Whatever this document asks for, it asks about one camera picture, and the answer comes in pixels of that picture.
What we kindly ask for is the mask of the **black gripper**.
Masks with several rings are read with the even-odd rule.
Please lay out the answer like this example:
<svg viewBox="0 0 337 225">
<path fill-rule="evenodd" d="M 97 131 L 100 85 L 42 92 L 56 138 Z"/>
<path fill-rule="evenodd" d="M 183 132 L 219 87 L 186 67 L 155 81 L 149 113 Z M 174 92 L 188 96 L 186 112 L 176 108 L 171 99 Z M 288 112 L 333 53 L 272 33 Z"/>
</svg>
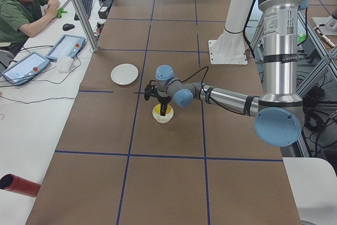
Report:
<svg viewBox="0 0 337 225">
<path fill-rule="evenodd" d="M 170 96 L 166 96 L 166 97 L 158 96 L 157 100 L 161 104 L 161 116 L 166 116 L 167 104 L 169 104 L 169 102 L 171 101 L 171 97 Z"/>
</svg>

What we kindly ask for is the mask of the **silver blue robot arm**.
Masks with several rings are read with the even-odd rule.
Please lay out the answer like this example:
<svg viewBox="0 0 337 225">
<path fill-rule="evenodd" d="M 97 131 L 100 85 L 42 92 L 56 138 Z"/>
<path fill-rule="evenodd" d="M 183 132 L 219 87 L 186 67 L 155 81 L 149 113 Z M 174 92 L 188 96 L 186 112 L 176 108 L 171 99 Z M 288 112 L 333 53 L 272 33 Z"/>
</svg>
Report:
<svg viewBox="0 0 337 225">
<path fill-rule="evenodd" d="M 158 99 L 161 115 L 166 114 L 169 102 L 185 107 L 198 99 L 252 116 L 261 140 L 285 147 L 299 139 L 304 126 L 302 98 L 296 92 L 297 21 L 298 11 L 307 7 L 309 0 L 231 0 L 223 33 L 209 41 L 210 60 L 212 64 L 244 63 L 244 30 L 255 3 L 263 13 L 263 95 L 248 96 L 203 82 L 183 83 L 170 66 L 161 65 L 156 70 L 156 84 L 146 87 L 144 97 Z"/>
</svg>

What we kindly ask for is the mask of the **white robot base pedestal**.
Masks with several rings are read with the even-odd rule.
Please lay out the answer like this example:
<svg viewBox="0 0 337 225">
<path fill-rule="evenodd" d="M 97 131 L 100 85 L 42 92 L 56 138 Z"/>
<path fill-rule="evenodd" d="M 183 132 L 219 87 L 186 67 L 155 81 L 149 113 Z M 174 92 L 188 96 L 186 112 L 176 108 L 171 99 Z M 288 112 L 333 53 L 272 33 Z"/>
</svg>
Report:
<svg viewBox="0 0 337 225">
<path fill-rule="evenodd" d="M 255 0 L 231 0 L 223 33 L 209 40 L 211 64 L 246 65 L 244 30 Z"/>
</svg>

